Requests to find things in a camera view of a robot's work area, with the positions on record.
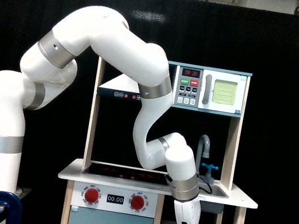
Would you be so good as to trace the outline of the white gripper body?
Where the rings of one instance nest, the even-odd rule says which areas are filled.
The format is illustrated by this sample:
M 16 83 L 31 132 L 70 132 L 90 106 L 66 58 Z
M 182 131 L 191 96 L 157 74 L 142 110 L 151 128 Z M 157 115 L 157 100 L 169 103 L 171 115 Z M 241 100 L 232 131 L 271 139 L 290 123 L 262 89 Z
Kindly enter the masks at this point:
M 174 201 L 174 210 L 177 224 L 199 224 L 200 199 L 194 198 L 191 201 Z

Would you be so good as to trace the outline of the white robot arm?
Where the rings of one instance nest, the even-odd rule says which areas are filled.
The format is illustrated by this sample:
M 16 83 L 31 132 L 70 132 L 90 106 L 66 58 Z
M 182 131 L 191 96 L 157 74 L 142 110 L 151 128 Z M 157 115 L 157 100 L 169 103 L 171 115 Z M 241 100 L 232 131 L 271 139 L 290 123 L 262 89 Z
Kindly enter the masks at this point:
M 176 132 L 147 140 L 151 126 L 173 103 L 166 54 L 138 38 L 120 13 L 104 6 L 69 14 L 25 52 L 19 71 L 0 71 L 0 191 L 16 190 L 24 111 L 45 107 L 67 89 L 77 74 L 76 58 L 87 48 L 138 84 L 142 106 L 133 128 L 137 159 L 148 170 L 166 167 L 177 224 L 199 224 L 192 149 Z

